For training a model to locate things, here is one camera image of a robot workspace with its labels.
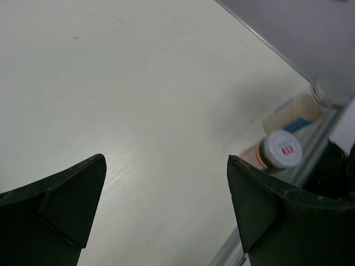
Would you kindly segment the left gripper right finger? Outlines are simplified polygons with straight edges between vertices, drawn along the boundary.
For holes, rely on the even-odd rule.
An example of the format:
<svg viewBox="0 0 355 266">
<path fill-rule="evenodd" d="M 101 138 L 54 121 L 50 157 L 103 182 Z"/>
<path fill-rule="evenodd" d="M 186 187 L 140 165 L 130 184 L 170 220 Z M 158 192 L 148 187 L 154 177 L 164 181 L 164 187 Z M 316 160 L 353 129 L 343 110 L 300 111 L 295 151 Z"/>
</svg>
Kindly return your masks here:
<svg viewBox="0 0 355 266">
<path fill-rule="evenodd" d="M 354 205 L 268 175 L 238 156 L 227 179 L 251 265 L 353 265 Z"/>
</svg>

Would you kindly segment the small jar white red lid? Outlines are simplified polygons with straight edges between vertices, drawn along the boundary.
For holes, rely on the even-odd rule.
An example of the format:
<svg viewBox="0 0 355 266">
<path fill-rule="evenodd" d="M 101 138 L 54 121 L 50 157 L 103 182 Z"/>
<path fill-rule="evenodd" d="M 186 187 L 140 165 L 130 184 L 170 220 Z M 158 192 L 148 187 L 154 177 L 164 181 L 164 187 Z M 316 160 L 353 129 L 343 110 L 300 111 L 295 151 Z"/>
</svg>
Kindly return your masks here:
<svg viewBox="0 0 355 266">
<path fill-rule="evenodd" d="M 278 130 L 243 151 L 240 157 L 261 171 L 273 173 L 298 166 L 303 151 L 293 134 Z"/>
</svg>

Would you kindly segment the blue label silver lid jar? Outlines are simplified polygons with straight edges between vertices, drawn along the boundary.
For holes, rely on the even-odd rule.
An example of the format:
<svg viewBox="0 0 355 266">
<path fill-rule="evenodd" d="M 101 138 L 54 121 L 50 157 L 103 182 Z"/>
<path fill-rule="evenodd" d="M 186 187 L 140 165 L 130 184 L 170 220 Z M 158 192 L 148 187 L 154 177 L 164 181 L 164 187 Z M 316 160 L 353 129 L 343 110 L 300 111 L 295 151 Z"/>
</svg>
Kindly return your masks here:
<svg viewBox="0 0 355 266">
<path fill-rule="evenodd" d="M 328 95 L 315 84 L 309 93 L 298 94 L 279 106 L 263 122 L 267 134 L 278 130 L 295 133 L 338 109 Z"/>
</svg>

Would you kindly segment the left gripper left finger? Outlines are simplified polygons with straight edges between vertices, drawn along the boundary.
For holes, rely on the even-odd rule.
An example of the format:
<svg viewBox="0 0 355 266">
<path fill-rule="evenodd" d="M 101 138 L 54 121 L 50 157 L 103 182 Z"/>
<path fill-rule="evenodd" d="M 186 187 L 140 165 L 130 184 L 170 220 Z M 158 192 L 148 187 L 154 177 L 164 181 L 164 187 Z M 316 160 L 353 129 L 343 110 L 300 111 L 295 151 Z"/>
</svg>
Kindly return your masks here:
<svg viewBox="0 0 355 266">
<path fill-rule="evenodd" d="M 105 157 L 96 154 L 1 193 L 1 265 L 77 265 L 106 172 Z"/>
</svg>

